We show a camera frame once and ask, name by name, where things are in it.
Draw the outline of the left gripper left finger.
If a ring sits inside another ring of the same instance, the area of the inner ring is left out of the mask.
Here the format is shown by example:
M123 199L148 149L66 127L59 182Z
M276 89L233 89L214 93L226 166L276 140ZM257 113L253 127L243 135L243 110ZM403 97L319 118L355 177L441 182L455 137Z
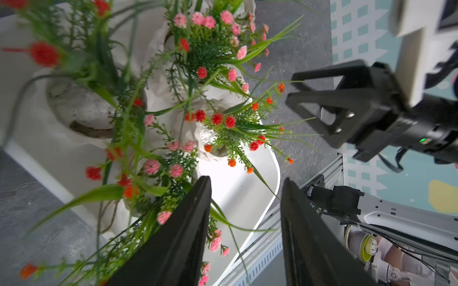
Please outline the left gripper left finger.
M108 279L107 285L198 285L211 195L210 177L201 176L161 229Z

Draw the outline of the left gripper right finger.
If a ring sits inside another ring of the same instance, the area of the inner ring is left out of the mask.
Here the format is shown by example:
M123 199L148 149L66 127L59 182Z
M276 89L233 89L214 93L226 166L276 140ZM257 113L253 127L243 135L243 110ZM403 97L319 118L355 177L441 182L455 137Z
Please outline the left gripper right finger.
M374 284L311 207L307 195L289 178L283 184L280 213L288 286Z

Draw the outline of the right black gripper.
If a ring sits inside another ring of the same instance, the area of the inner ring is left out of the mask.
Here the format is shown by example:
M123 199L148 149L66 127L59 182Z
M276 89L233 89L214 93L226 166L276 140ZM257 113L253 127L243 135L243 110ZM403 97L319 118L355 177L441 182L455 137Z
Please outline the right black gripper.
M386 64L372 67L363 60L353 60L322 69L294 73L291 81L296 88L308 88L306 80L339 77L339 89L300 91L288 94L286 105L298 116L308 120L316 133L333 148L353 143L357 149L353 158L368 162L387 146L399 147L396 162L413 150L432 156L440 162L440 98L425 95L414 107L408 107L397 80Z

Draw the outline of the white plastic storage tray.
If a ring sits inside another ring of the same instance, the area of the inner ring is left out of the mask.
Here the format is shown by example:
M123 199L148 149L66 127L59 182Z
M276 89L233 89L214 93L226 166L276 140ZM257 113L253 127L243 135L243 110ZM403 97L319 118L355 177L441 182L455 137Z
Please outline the white plastic storage tray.
M47 70L34 64L29 56L1 53L1 133L6 133L14 101L23 84ZM85 177L85 168L103 158L103 140L75 133L60 123L45 99L48 83L32 84L21 104L13 136L6 152L40 184L52 198L68 203L96 187ZM274 201L280 186L278 161L269 149L249 154L260 176L247 174L243 167L229 167L222 159L202 159L198 176L208 176L212 199L225 214L228 225L219 224L223 242L229 246L227 257L206 250L204 259L211 262L209 284L242 286L248 284L258 270L244 261L234 278L230 271L236 259L254 235Z

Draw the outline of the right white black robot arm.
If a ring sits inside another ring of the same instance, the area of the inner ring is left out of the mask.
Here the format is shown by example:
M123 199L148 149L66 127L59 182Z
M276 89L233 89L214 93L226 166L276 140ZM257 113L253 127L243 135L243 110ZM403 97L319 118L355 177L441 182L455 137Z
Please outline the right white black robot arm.
M354 60L293 74L295 92L286 105L333 148L355 146L354 159L368 162L388 146L398 148L395 163L403 171L408 151L434 159L436 164L458 161L458 103L425 94L413 107L407 104L388 65L371 66ZM309 199L343 224L362 226L386 235L394 243L410 244L426 256L446 262L458 260L458 219L403 207L350 188L316 187Z

